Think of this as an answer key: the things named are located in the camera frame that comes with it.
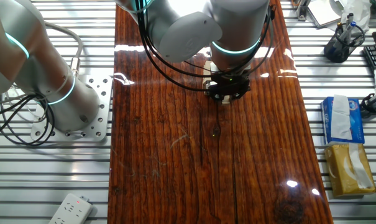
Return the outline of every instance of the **black pen holder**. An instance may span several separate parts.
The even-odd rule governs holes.
[[[351,53],[358,46],[362,45],[365,40],[364,31],[359,26],[355,26],[355,28],[358,28],[362,33],[360,36],[356,37],[352,42],[347,44],[339,38],[341,33],[344,31],[344,28],[338,27],[333,37],[324,47],[324,50],[323,50],[324,56],[326,56],[327,59],[335,63],[345,62],[348,59],[348,57],[351,55]],[[339,46],[338,48],[334,47],[336,42],[338,42],[337,44]]]

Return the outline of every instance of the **power strip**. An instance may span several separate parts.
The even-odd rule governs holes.
[[[49,224],[83,224],[92,209],[92,204],[68,194]]]

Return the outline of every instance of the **metal mounting plate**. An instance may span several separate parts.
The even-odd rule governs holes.
[[[112,92],[112,78],[109,76],[99,77],[96,75],[80,75],[78,78],[83,83],[91,86],[97,92],[100,102],[99,105],[101,105],[98,114],[96,115],[94,121],[82,130],[65,133],[63,131],[54,129],[52,136],[50,136],[50,138],[48,139],[49,142],[99,142],[106,137],[108,128],[109,105]],[[44,110],[41,106],[37,105],[35,113],[37,116],[42,116]],[[32,132],[30,134],[33,140],[38,139],[41,133],[44,132],[45,125],[45,121],[33,124]],[[44,139],[50,134],[50,128],[51,124]]]

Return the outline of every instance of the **blue and white tissue box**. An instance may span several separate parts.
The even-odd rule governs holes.
[[[362,117],[360,115],[360,104],[358,99],[348,98],[349,102],[349,120],[351,121],[352,140],[332,138],[331,137],[331,120],[332,120],[332,105],[334,97],[327,97],[321,103],[323,129],[324,129],[324,144],[332,146],[335,144],[358,143],[364,144],[364,133]]]

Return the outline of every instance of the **paper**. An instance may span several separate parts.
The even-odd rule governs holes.
[[[334,12],[329,0],[311,1],[308,7],[318,27],[325,26],[341,18],[340,15]]]
[[[334,95],[331,117],[331,137],[352,140],[349,102],[346,96]]]
[[[349,157],[351,158],[351,164],[354,168],[354,174],[356,177],[357,185],[361,189],[373,187],[373,183],[370,177],[367,175],[366,170],[359,158],[359,147],[355,143],[349,143]]]

